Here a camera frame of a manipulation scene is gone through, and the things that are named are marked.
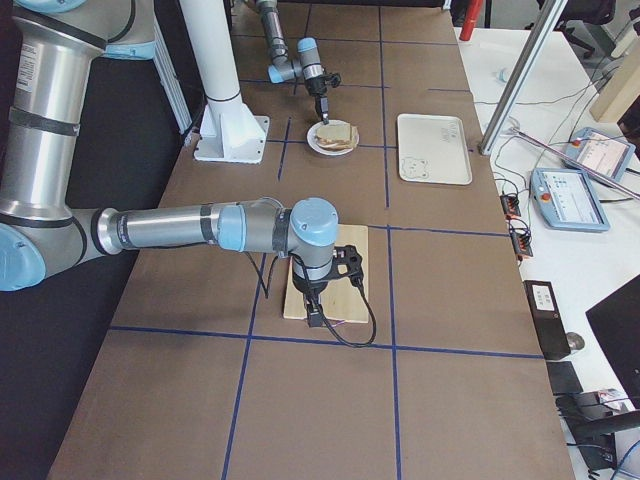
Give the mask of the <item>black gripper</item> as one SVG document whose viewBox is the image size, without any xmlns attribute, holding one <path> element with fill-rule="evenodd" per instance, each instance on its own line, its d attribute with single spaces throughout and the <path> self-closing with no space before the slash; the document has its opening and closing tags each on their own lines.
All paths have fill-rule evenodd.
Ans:
<svg viewBox="0 0 640 480">
<path fill-rule="evenodd" d="M 327 98 L 327 76 L 319 75 L 306 80 L 306 89 L 310 96 L 314 98 L 315 111 L 322 114 L 324 125 L 329 124 L 329 104 Z"/>
<path fill-rule="evenodd" d="M 310 280 L 296 273 L 293 274 L 292 280 L 294 287 L 303 295 L 308 326 L 311 328 L 325 327 L 328 319 L 324 314 L 320 294 L 326 289 L 329 281 L 326 279 Z"/>
</svg>

